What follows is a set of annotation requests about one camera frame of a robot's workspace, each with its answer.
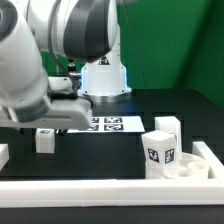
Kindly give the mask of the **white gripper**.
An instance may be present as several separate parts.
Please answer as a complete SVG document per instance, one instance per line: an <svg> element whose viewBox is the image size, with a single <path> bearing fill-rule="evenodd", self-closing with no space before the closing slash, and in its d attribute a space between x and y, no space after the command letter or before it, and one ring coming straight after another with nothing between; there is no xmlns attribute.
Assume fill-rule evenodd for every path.
<svg viewBox="0 0 224 224"><path fill-rule="evenodd" d="M50 105L25 110L0 107L0 127L78 129L90 127L92 105L89 100L54 100Z"/></svg>

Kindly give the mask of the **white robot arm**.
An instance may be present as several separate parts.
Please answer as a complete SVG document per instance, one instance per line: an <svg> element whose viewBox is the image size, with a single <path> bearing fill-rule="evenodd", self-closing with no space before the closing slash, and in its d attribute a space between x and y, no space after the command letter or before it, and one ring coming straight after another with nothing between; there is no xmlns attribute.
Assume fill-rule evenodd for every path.
<svg viewBox="0 0 224 224"><path fill-rule="evenodd" d="M127 95L120 61L120 0L0 0L0 127L87 129L95 102ZM50 77L41 53L85 63L71 87Z"/></svg>

